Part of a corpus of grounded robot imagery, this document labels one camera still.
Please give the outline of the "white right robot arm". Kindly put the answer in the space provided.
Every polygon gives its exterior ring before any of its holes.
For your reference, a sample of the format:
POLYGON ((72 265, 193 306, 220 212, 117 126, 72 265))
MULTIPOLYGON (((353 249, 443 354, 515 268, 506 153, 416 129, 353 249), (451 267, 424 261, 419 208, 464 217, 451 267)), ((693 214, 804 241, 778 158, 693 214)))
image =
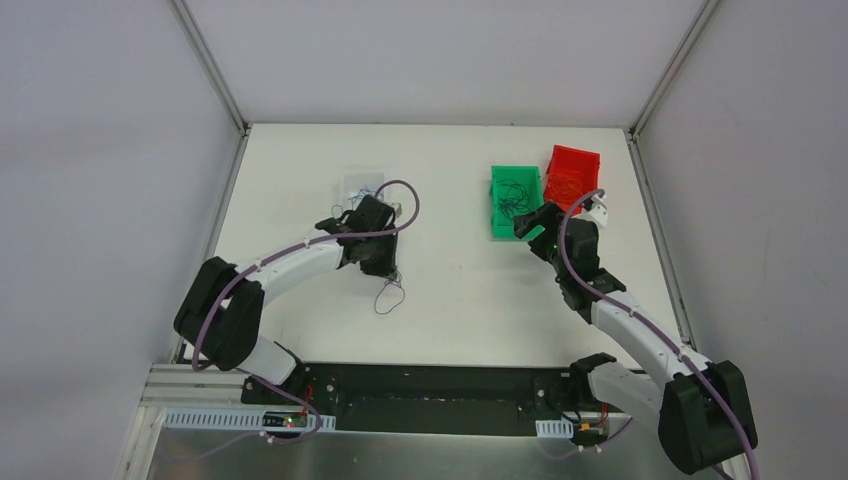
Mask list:
POLYGON ((632 373, 602 355, 573 364, 569 400, 583 410, 612 405, 656 431, 671 463, 694 474, 742 455, 752 478, 758 434, 742 371, 714 362, 672 339, 625 285, 600 264, 607 209, 599 194, 577 203, 581 213, 548 202, 513 218, 517 238, 550 264, 566 305, 614 340, 643 370, 632 373))

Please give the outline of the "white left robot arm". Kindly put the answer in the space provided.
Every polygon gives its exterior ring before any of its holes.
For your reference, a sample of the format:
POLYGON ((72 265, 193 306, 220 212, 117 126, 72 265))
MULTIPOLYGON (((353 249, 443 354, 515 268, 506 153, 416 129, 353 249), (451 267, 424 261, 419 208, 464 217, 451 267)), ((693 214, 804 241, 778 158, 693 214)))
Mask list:
POLYGON ((221 371, 234 369, 261 377, 266 389, 281 404, 297 402, 305 390, 298 371, 303 362, 290 350, 259 334, 263 310, 286 291, 349 264, 363 274, 385 279, 397 273, 397 235, 320 239, 331 234, 370 233, 395 227, 395 210, 372 195, 339 219, 315 224, 299 249, 257 268, 238 280, 225 295, 227 305, 215 303, 230 281, 247 270, 250 262, 229 263, 215 256, 203 262, 181 304, 174 330, 221 371))

